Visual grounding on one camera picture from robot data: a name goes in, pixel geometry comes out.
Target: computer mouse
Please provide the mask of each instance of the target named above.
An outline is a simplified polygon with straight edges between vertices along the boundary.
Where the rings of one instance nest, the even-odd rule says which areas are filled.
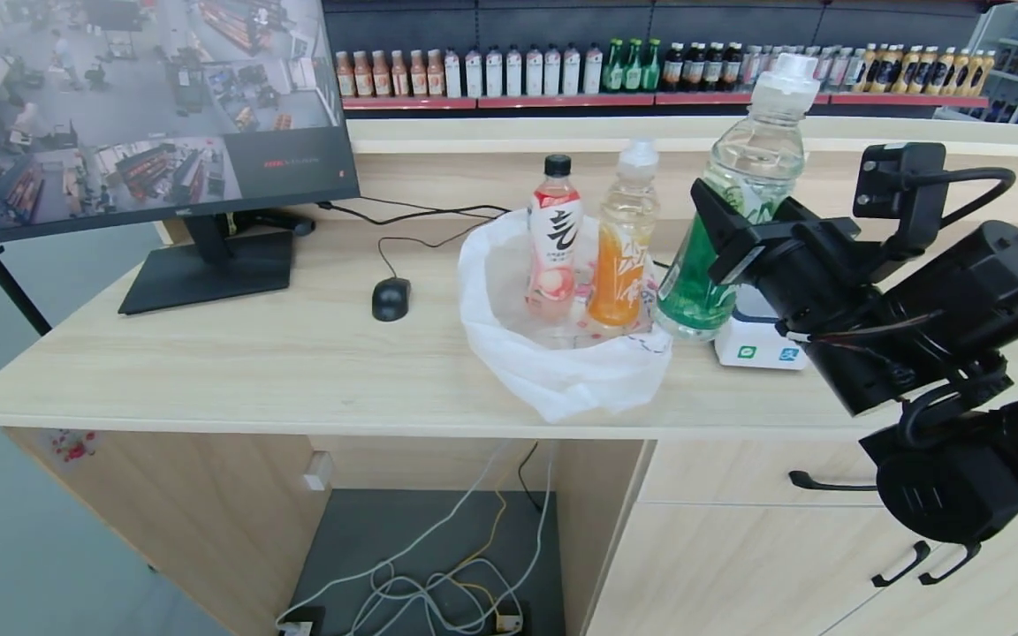
[[[385,278],[372,290],[372,316],[381,323],[402,319],[411,309],[411,281]]]

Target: black bottle cap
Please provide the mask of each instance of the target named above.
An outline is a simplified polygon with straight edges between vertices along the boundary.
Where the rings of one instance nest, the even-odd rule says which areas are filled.
[[[545,158],[546,177],[568,177],[573,173],[573,158],[568,156],[549,156]]]

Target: white plastic bag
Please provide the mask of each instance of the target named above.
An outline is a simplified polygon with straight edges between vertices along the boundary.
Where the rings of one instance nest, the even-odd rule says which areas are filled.
[[[576,238],[577,281],[590,282],[599,222],[585,218]],[[517,398],[546,421],[606,408],[619,413],[651,402],[670,365],[671,337],[649,321],[654,264],[646,257],[643,333],[599,339],[582,330],[578,294],[569,323],[538,327],[525,307],[529,274],[528,215],[506,214],[473,230],[458,257],[461,324],[469,347]]]

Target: monitor screen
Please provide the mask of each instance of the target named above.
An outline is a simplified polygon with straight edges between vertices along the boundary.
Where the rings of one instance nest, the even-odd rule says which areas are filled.
[[[0,241],[357,194],[320,0],[0,3]]]

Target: surveillance footage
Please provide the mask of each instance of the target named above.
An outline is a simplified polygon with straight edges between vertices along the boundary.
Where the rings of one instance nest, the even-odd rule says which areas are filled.
[[[343,128],[328,50],[319,0],[0,0],[0,228],[283,193],[231,150]]]

